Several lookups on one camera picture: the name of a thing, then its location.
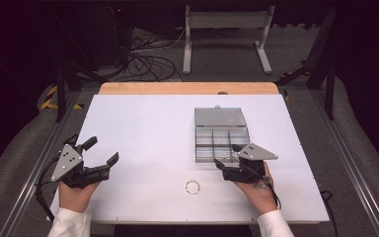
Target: person's left hand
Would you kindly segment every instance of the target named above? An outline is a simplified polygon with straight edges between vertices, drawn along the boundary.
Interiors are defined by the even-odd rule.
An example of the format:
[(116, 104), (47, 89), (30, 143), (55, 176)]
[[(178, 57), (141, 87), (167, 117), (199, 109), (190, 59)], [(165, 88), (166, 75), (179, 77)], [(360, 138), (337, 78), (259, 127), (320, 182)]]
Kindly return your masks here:
[(84, 189), (70, 189), (63, 182), (59, 182), (59, 206), (79, 213), (88, 207), (91, 195), (100, 183), (95, 183)]

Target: yellow and black hazard tape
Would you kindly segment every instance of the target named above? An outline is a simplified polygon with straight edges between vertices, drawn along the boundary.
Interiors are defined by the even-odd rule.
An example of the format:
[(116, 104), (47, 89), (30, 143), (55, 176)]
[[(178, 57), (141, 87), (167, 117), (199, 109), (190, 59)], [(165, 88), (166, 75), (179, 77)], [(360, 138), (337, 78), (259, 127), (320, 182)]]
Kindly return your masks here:
[[(53, 109), (53, 110), (57, 110), (58, 109), (58, 106), (56, 104), (52, 104), (51, 103), (51, 99), (53, 99), (53, 96), (54, 94), (56, 93), (57, 91), (57, 86), (56, 85), (53, 85), (53, 87), (51, 87), (50, 91), (48, 92), (47, 96), (45, 97), (45, 100), (44, 100), (44, 103), (42, 103), (41, 105), (41, 109)], [(84, 104), (76, 104), (73, 109), (84, 109)]]

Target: gray carpet floor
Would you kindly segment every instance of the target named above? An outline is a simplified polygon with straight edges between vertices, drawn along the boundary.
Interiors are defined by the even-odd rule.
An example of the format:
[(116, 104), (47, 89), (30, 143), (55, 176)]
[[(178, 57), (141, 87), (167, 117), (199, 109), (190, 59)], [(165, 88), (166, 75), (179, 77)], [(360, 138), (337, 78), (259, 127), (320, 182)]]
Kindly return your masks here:
[[(273, 27), (267, 39), (265, 50), (272, 67), (271, 75), (264, 75), (258, 55), (253, 47), (259, 30), (229, 30), (223, 37), (213, 31), (193, 34), (192, 66), (190, 75), (182, 75), (184, 44), (177, 42), (174, 47), (163, 50), (141, 51), (144, 55), (163, 56), (173, 61), (181, 75), (175, 73), (169, 81), (270, 81), (279, 79), (284, 72), (294, 71), (301, 67), (300, 60), (306, 59), (318, 28), (305, 30), (302, 27)], [(127, 77), (120, 74), (113, 80), (124, 81), (153, 80), (150, 74), (142, 77)], [(320, 184), (321, 191), (330, 191), (333, 197), (329, 200), (334, 213), (339, 236), (372, 237), (379, 236), (379, 217), (374, 219), (371, 212), (379, 212), (379, 156), (363, 130), (358, 125), (347, 94), (340, 80), (336, 81), (334, 116), (335, 120), (327, 120), (321, 110), (325, 85), (320, 90), (309, 91), (305, 87), (307, 77), (300, 77), (284, 86), (289, 99), (286, 105), (294, 126), (302, 143), (313, 174)], [(38, 107), (43, 102), (49, 88), (42, 92)], [(45, 236), (51, 223), (45, 220), (45, 214), (34, 200), (32, 194), (17, 212), (17, 221), (9, 221), (13, 216), (13, 206), (19, 203), (19, 195), (28, 187), (26, 181), (31, 178), (32, 170), (42, 157), (43, 150), (50, 146), (49, 156), (57, 154), (62, 142), (72, 134), (80, 132), (92, 98), (98, 93), (99, 86), (87, 83), (82, 92), (67, 91), (68, 98), (74, 103), (84, 104), (82, 110), (70, 110), (63, 124), (55, 123), (56, 110), (40, 110), (39, 115), (26, 125), (13, 139), (0, 159), (0, 233), (8, 230), (10, 236)], [(334, 127), (341, 135), (340, 140), (334, 136)], [(48, 141), (59, 129), (52, 144)], [(344, 161), (346, 155), (354, 161), (358, 170), (350, 172), (349, 163)], [(371, 200), (376, 205), (368, 208), (368, 196), (362, 195), (362, 188), (369, 191)], [(47, 202), (52, 200), (55, 185), (45, 188)], [(296, 236), (335, 236), (331, 222), (320, 224), (291, 224)], [(252, 226), (253, 236), (259, 236), (258, 226)], [(92, 224), (92, 236), (112, 236), (114, 228), (110, 225)]]

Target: ring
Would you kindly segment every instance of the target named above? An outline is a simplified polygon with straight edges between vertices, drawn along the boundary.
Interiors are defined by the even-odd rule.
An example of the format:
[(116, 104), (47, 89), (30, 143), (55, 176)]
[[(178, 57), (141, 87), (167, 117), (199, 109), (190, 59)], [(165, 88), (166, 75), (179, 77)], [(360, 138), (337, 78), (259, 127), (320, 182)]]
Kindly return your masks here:
[[(189, 184), (194, 183), (197, 186), (196, 192), (191, 192), (189, 190)], [(190, 180), (186, 184), (186, 191), (189, 193), (189, 195), (198, 195), (199, 191), (201, 190), (201, 185), (196, 180)]]

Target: dark background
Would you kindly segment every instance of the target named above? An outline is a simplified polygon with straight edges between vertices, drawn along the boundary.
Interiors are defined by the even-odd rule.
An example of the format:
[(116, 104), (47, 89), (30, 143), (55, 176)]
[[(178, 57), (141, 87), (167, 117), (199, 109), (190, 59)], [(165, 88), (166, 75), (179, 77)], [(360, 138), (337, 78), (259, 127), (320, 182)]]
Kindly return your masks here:
[[(348, 20), (348, 11), (353, 11), (350, 6), (353, 5), (340, 11), (337, 16), (341, 19), (338, 27)], [(157, 13), (171, 10), (183, 11), (182, 8), (159, 7)], [(137, 8), (134, 11), (143, 13), (147, 9)], [(319, 25), (326, 11), (327, 7), (280, 7), (275, 10), (273, 23), (280, 26)], [(136, 26), (145, 25), (141, 19), (136, 20), (139, 18), (135, 18), (135, 14), (133, 16)], [(180, 18), (175, 20), (174, 24), (168, 25), (170, 28), (182, 23)], [(350, 29), (350, 35), (337, 52), (334, 67), (347, 89), (359, 124), (379, 152), (379, 4), (368, 2), (354, 22), (355, 27)], [(155, 29), (153, 26), (159, 24), (146, 25), (145, 30), (152, 28), (154, 32), (163, 33), (171, 30)], [(36, 28), (37, 24), (31, 22), (29, 14), (26, 14), (23, 2), (0, 3), (0, 156), (18, 131), (38, 114), (38, 97), (55, 78), (54, 57), (51, 57), (48, 45), (41, 42)], [(75, 37), (85, 38), (82, 34), (78, 33)], [(113, 43), (110, 37), (106, 40)], [(90, 67), (93, 63), (96, 66), (97, 62), (114, 61), (112, 55), (101, 55), (101, 51), (95, 50), (94, 46), (81, 48), (90, 60)]]

